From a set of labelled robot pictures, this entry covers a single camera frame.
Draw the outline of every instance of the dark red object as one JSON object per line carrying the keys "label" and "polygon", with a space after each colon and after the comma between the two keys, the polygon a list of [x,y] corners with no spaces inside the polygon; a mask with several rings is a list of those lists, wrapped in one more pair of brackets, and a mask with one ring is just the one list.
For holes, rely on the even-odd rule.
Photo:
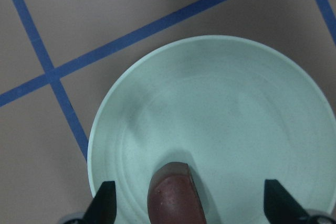
{"label": "dark red object", "polygon": [[206,223],[189,166],[185,163],[168,163],[154,174],[147,207],[151,224]]}

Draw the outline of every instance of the plate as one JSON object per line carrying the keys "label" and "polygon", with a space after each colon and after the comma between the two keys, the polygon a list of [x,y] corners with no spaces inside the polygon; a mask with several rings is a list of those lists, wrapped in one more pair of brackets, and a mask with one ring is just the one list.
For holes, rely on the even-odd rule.
{"label": "plate", "polygon": [[336,122],[281,53],[230,36],[183,39],[136,62],[104,98],[89,141],[92,194],[115,180],[115,223],[150,223],[150,179],[171,161],[190,165],[209,224],[267,223],[266,178],[304,208],[330,212]]}

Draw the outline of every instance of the tan floor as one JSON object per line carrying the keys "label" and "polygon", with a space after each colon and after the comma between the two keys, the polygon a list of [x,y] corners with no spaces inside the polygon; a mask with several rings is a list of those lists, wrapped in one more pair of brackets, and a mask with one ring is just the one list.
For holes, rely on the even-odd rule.
{"label": "tan floor", "polygon": [[[197,0],[24,0],[55,67]],[[329,0],[334,13],[336,0]],[[44,73],[12,0],[1,0],[0,94]],[[315,0],[227,0],[63,78],[86,136],[116,79],[181,38],[249,38],[311,75],[336,111],[336,46]],[[0,108],[0,223],[56,223],[92,200],[87,164],[50,87]]]}

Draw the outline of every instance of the blue tape line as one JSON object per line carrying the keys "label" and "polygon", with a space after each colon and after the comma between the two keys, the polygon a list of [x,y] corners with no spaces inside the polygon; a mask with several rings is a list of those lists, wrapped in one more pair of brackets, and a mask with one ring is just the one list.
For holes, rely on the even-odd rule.
{"label": "blue tape line", "polygon": [[62,108],[63,114],[65,115],[68,121],[68,124],[72,130],[72,133],[75,136],[75,139],[79,145],[79,148],[82,151],[85,159],[87,159],[88,139],[85,135],[85,132],[82,126],[79,123],[77,115],[69,101],[69,98],[65,92],[65,89],[62,83],[60,82],[60,80],[52,82],[51,87],[52,87],[52,90],[54,91],[54,94],[57,98],[59,105]]}
{"label": "blue tape line", "polygon": [[165,17],[162,17],[146,26],[139,28],[123,37],[120,37],[110,43],[105,44],[91,52],[88,52],[64,65],[56,68],[55,74],[64,77],[78,69],[81,69],[91,63],[94,63],[110,54],[118,52],[142,39],[145,39],[155,33],[158,33],[168,27],[171,27],[187,18],[190,18],[204,10],[207,10],[226,0],[199,0],[190,4],[176,12],[173,12]]}
{"label": "blue tape line", "polygon": [[320,12],[336,45],[336,18],[328,0],[316,0]]}
{"label": "blue tape line", "polygon": [[52,90],[57,98],[57,101],[68,121],[68,124],[75,136],[75,139],[84,155],[87,159],[88,138],[86,137],[84,130],[73,110],[69,98],[65,92],[62,83],[59,80],[59,76],[56,76],[52,70],[54,69],[53,63],[49,57],[49,54],[40,38],[40,35],[35,27],[33,19],[28,11],[28,8],[24,0],[12,0],[15,8],[20,16],[23,26],[26,29],[26,33],[29,40],[35,50],[37,58],[39,59],[45,75],[37,77],[30,82],[26,82],[18,88],[12,89],[1,96],[3,103],[8,103],[13,100],[13,97],[23,96],[22,91],[28,93],[32,92],[38,86],[44,86],[46,82],[51,84]]}
{"label": "blue tape line", "polygon": [[54,68],[24,0],[12,0],[45,72]]}
{"label": "blue tape line", "polygon": [[0,95],[0,107],[49,84],[44,74]]}
{"label": "blue tape line", "polygon": [[2,104],[14,101],[17,98],[36,90],[38,87],[46,85],[47,80],[51,84],[63,113],[68,120],[70,128],[86,158],[87,138],[59,79],[224,1],[226,0],[199,0],[54,69],[24,0],[13,0],[46,75],[43,75],[43,78],[40,77],[43,79],[40,83],[38,83],[39,78],[36,80],[33,79],[32,81],[26,82],[21,86],[2,94],[0,96],[0,101],[2,101]]}

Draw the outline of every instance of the tile floor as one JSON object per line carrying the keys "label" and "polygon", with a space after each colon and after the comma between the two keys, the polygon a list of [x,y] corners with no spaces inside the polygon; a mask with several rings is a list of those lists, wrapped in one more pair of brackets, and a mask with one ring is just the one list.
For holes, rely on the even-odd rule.
{"label": "tile floor", "polygon": [[336,0],[0,3],[0,223],[56,223],[86,209],[81,150],[99,104],[128,67],[168,42],[224,34],[271,46],[315,79],[336,112]]}

